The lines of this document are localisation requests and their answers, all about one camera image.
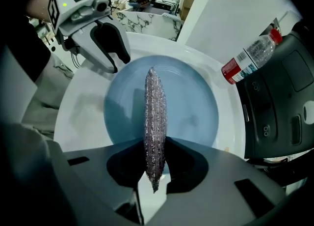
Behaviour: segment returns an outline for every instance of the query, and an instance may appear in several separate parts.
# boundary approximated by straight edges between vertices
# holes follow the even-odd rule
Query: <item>clear plastic bottle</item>
[[[283,40],[273,28],[268,35],[262,35],[247,49],[232,58],[221,68],[221,72],[230,84],[235,84],[257,69],[264,66],[275,51],[275,46]]]

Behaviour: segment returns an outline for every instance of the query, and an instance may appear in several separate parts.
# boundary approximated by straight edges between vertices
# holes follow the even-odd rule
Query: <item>red and white label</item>
[[[246,50],[241,52],[235,58],[232,58],[221,68],[221,72],[225,79],[232,85],[244,79],[256,70],[257,66],[249,57]]]

